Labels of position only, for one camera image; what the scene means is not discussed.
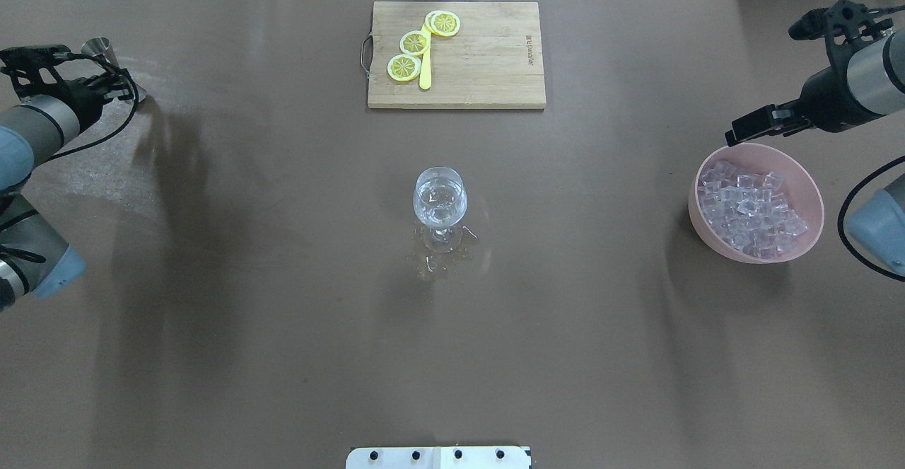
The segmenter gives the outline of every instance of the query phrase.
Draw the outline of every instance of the table surface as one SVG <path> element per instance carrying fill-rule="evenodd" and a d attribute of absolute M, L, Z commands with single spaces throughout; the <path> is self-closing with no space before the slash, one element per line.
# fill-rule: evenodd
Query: table surface
<path fill-rule="evenodd" d="M 827 65 L 786 28 L 836 0 L 450 0 L 539 2 L 542 112 L 366 107 L 373 1 L 446 0 L 85 1 L 0 0 L 0 47 L 104 35 L 152 96 L 25 189 L 90 268 L 0 315 L 0 465 L 456 443 L 537 468 L 905 460 L 902 288 L 834 234 L 903 115 L 762 139 L 827 205 L 794 262 L 731 262 L 686 212 L 730 121 Z M 427 273 L 411 190 L 439 163 L 478 241 Z"/>

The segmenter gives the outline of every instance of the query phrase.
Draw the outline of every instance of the wooden cutting board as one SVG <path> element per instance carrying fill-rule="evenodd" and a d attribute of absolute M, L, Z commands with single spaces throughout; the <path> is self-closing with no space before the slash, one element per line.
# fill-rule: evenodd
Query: wooden cutting board
<path fill-rule="evenodd" d="M 424 15 L 455 12 L 462 21 L 453 37 L 433 36 L 433 86 L 387 75 L 399 40 L 420 30 Z M 544 56 L 537 2 L 375 2 L 371 30 L 374 59 L 368 80 L 371 108 L 543 109 Z"/>

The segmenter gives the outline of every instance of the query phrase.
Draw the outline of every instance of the yellow knife handle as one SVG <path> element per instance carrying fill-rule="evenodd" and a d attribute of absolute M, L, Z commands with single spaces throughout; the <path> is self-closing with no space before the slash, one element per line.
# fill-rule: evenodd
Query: yellow knife handle
<path fill-rule="evenodd" d="M 421 55 L 421 75 L 418 76 L 418 86 L 423 90 L 429 90 L 433 85 L 433 76 L 431 75 L 431 31 L 427 26 L 421 27 L 421 30 L 427 33 L 427 50 Z"/>

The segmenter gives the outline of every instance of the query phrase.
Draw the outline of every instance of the clear liquid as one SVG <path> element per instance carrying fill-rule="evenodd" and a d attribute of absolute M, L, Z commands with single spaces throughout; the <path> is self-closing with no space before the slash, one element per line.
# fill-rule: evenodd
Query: clear liquid
<path fill-rule="evenodd" d="M 418 185 L 414 193 L 414 214 L 432 229 L 452 227 L 468 209 L 468 197 L 461 183 L 433 177 Z"/>

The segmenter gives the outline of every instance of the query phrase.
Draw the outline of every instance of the glass base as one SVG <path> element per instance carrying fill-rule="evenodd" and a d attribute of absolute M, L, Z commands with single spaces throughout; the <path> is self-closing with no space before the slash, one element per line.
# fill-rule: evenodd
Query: glass base
<path fill-rule="evenodd" d="M 462 227 L 435 230 L 421 225 L 421 241 L 433 253 L 449 253 L 462 244 Z"/>

